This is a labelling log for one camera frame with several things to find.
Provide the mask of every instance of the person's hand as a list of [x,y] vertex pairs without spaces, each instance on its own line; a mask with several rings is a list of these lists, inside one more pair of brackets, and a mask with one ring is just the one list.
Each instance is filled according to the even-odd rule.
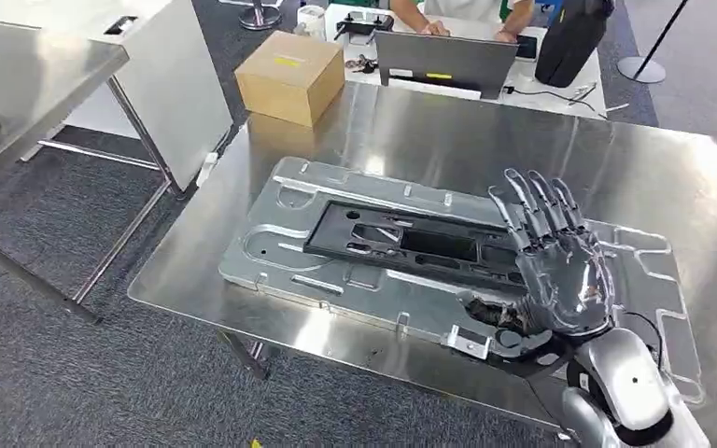
[[427,26],[419,30],[421,35],[452,35],[449,30],[443,26],[441,21],[432,21]]
[[518,39],[515,37],[514,34],[510,33],[509,31],[501,30],[496,35],[493,36],[493,40],[497,40],[499,42],[507,42],[508,44],[517,44]]

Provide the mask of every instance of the stainless steel table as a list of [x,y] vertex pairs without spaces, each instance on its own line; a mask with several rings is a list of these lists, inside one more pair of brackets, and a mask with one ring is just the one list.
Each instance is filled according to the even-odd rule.
[[506,167],[571,185],[585,215],[672,242],[717,444],[717,145],[710,137],[348,83],[314,130],[253,115],[131,284],[131,298],[555,429],[561,385],[535,384],[433,343],[228,284],[220,258],[268,174],[294,155],[484,195]]
[[127,62],[118,45],[0,24],[0,170]]
[[164,181],[147,204],[73,297],[66,296],[0,250],[0,266],[39,290],[45,297],[89,321],[97,321],[98,318],[80,303],[95,282],[164,192],[167,189],[178,194],[182,192],[171,179],[157,148],[151,139],[146,138],[146,129],[123,94],[121,85],[113,78],[127,62],[128,55],[119,45],[0,23],[0,171],[36,145],[51,128],[62,123],[98,86],[107,83],[142,137],[142,143],[154,162],[72,145],[54,146],[161,171],[164,175]]

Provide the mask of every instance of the keys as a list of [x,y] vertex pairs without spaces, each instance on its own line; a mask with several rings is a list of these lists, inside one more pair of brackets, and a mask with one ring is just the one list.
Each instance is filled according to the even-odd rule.
[[368,59],[363,54],[360,54],[358,59],[345,61],[344,68],[353,70],[353,73],[365,73],[369,75],[378,68],[378,61],[375,59]]

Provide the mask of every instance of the white table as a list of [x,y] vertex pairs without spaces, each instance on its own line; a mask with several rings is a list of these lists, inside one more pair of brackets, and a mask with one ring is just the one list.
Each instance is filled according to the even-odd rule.
[[[394,31],[410,32],[414,30],[405,25],[393,12],[384,9],[375,9],[369,7],[351,7],[348,5],[332,4],[326,9],[326,39],[334,41],[336,36],[336,24],[337,22],[344,19],[348,12],[351,11],[362,11],[370,13],[390,14],[394,17]],[[452,35],[458,37],[466,37],[470,39],[478,40],[492,40],[493,35],[499,29],[499,25],[496,23],[485,23],[481,21],[464,21],[461,19],[455,19],[451,17],[440,17],[440,16],[428,16],[431,21],[442,21],[443,24],[448,28]],[[540,44],[543,37],[545,36],[545,28],[540,27],[527,27],[523,35],[531,35],[538,38],[538,53],[540,52]],[[357,59],[360,54],[363,54],[367,58],[374,59],[377,57],[377,51],[375,45],[372,42],[370,45],[355,45],[348,42],[349,36],[342,35],[336,40],[344,46],[344,59]],[[507,84],[515,86],[520,91],[552,91],[554,93],[566,96],[568,98],[573,97],[576,91],[580,87],[589,86],[593,83],[597,83],[595,90],[587,95],[583,101],[592,105],[598,112],[605,112],[606,101],[603,97],[603,86],[600,82],[600,62],[598,61],[598,52],[593,51],[592,56],[587,60],[582,68],[579,75],[573,80],[572,84],[564,89],[558,89],[551,86],[546,86],[540,83],[534,77],[535,63],[528,63],[524,61],[516,60],[513,67],[510,69],[510,73],[507,76]],[[380,74],[375,72],[371,74],[354,73],[353,70],[345,69],[344,78],[346,80],[363,82],[367,84],[381,84]],[[458,98],[466,98],[472,100],[479,100],[480,93],[478,91],[466,91],[462,89],[455,89],[444,86],[433,86],[429,84],[423,84],[418,82],[403,81],[399,79],[390,79],[389,87],[401,87],[404,89],[410,89],[415,91],[426,91],[430,93],[436,93],[440,95],[456,96]],[[559,114],[573,115],[598,119],[599,116],[593,112],[586,105],[574,104],[569,105],[567,101],[556,98],[552,95],[523,95],[520,93],[505,94],[503,93],[497,100],[482,100],[491,103],[503,104],[503,105],[515,105],[518,107],[526,107],[529,109],[546,110],[549,112],[556,112]]]

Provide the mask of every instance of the white panel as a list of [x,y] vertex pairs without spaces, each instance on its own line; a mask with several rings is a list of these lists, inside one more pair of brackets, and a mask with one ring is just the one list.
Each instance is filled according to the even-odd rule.
[[190,0],[174,0],[140,32],[131,30],[123,46],[131,60],[117,80],[185,188],[232,126]]

